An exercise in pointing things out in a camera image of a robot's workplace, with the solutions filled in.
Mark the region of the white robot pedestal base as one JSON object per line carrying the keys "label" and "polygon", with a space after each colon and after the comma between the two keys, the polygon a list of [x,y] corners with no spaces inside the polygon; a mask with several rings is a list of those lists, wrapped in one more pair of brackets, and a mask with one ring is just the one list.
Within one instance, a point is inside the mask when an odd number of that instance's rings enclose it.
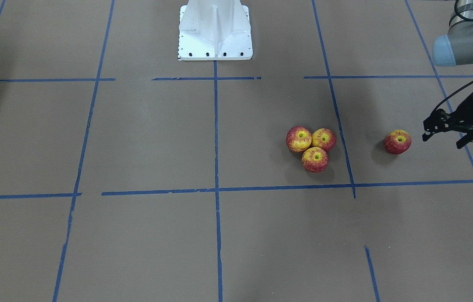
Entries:
{"label": "white robot pedestal base", "polygon": [[179,11],[178,59],[250,60],[250,11],[240,0],[189,0]]}

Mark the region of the back red yellow apple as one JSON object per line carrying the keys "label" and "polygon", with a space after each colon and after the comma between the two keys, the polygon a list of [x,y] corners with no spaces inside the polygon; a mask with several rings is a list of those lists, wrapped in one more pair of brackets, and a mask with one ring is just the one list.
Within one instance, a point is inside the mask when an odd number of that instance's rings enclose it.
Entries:
{"label": "back red yellow apple", "polygon": [[301,162],[308,172],[319,173],[329,163],[328,153],[320,147],[311,147],[302,153]]}

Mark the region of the lone red yellow apple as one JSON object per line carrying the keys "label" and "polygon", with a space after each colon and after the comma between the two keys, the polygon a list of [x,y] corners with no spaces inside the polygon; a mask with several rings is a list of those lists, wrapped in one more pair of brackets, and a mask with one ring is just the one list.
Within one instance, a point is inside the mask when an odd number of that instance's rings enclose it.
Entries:
{"label": "lone red yellow apple", "polygon": [[394,130],[384,138],[385,150],[394,155],[405,153],[412,144],[412,138],[405,130]]}

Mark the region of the front red yellow apple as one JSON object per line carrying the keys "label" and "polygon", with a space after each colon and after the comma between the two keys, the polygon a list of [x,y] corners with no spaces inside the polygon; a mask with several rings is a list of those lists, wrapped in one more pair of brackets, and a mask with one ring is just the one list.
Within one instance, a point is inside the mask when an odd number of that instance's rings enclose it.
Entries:
{"label": "front red yellow apple", "polygon": [[313,132],[311,139],[312,147],[319,147],[326,152],[330,152],[337,143],[336,135],[327,128],[320,128]]}

